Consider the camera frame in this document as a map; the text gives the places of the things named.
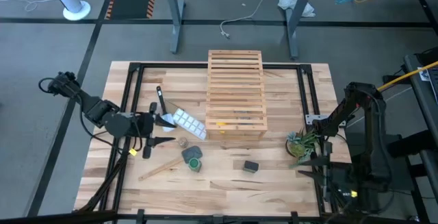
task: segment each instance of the wooden crate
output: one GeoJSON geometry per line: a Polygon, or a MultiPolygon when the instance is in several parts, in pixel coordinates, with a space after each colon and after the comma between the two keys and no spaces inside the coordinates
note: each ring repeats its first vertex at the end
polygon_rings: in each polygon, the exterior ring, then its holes
{"type": "Polygon", "coordinates": [[[205,127],[214,140],[260,140],[266,133],[260,51],[209,51],[205,127]]]}

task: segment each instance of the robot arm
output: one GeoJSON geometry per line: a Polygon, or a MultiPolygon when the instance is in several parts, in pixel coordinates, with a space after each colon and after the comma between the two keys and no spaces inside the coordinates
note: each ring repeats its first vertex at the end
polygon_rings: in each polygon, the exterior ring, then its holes
{"type": "Polygon", "coordinates": [[[102,100],[99,97],[91,97],[84,92],[76,81],[75,74],[70,72],[58,73],[55,78],[50,79],[47,90],[40,89],[53,95],[62,95],[69,99],[75,100],[80,106],[84,116],[94,125],[101,128],[105,126],[108,133],[115,138],[124,136],[140,137],[146,139],[145,150],[148,147],[173,140],[174,138],[151,138],[153,125],[164,127],[176,126],[170,124],[156,114],[156,103],[151,103],[149,112],[122,113],[120,108],[108,100],[102,100]]]}

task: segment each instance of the white cable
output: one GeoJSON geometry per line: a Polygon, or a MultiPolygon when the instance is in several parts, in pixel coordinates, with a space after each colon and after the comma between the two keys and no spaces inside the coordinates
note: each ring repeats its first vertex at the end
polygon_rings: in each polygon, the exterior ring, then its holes
{"type": "MultiPolygon", "coordinates": [[[[409,88],[407,88],[406,90],[400,91],[399,93],[393,95],[392,97],[386,99],[385,101],[389,101],[389,100],[391,100],[391,99],[393,99],[393,98],[395,98],[395,97],[398,97],[399,95],[401,95],[401,94],[403,94],[403,93],[405,93],[406,91],[411,90],[411,89],[412,89],[412,87],[409,87],[409,88]]],[[[360,119],[356,120],[355,122],[353,122],[353,123],[347,125],[347,128],[349,128],[349,127],[351,127],[352,125],[358,123],[359,121],[363,120],[364,118],[365,118],[365,117],[363,116],[363,117],[361,117],[360,119]]]]}
{"type": "Polygon", "coordinates": [[[245,16],[245,17],[243,17],[243,18],[237,18],[237,19],[231,19],[231,20],[228,20],[228,21],[223,21],[223,22],[220,24],[220,33],[221,33],[223,36],[225,36],[226,38],[230,39],[230,34],[226,33],[226,32],[224,31],[224,29],[222,28],[222,26],[223,26],[225,23],[236,22],[236,21],[240,21],[240,20],[244,20],[244,19],[252,18],[252,17],[255,15],[255,13],[259,10],[260,5],[261,5],[261,2],[263,2],[263,0],[260,0],[259,5],[257,6],[257,8],[255,8],[255,11],[254,11],[250,16],[245,16]]]}
{"type": "Polygon", "coordinates": [[[47,1],[57,1],[57,0],[41,0],[41,1],[28,1],[28,0],[0,0],[0,1],[23,1],[26,2],[27,5],[24,7],[26,12],[31,12],[38,7],[39,3],[47,2],[47,1]]]}

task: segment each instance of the white stand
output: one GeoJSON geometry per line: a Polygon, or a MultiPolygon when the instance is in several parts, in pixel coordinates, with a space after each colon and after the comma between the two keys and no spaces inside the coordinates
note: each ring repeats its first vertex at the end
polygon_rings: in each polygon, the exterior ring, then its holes
{"type": "Polygon", "coordinates": [[[62,14],[64,15],[64,18],[67,18],[70,21],[78,21],[81,20],[90,13],[91,11],[91,5],[88,4],[87,1],[81,1],[82,9],[80,9],[78,12],[70,12],[67,10],[67,8],[64,8],[64,11],[62,11],[62,14]]]}
{"type": "Polygon", "coordinates": [[[64,5],[64,18],[70,21],[78,21],[85,18],[91,11],[91,6],[86,1],[60,0],[64,5]]]}

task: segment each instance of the potted plant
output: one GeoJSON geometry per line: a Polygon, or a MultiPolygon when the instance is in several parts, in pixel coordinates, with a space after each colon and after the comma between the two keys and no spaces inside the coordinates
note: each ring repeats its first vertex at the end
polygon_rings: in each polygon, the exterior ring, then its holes
{"type": "Polygon", "coordinates": [[[298,166],[301,162],[310,159],[310,154],[315,151],[315,143],[318,142],[318,137],[315,132],[308,132],[304,134],[301,129],[300,132],[291,132],[287,136],[286,151],[297,158],[298,161],[291,167],[298,166]]]}

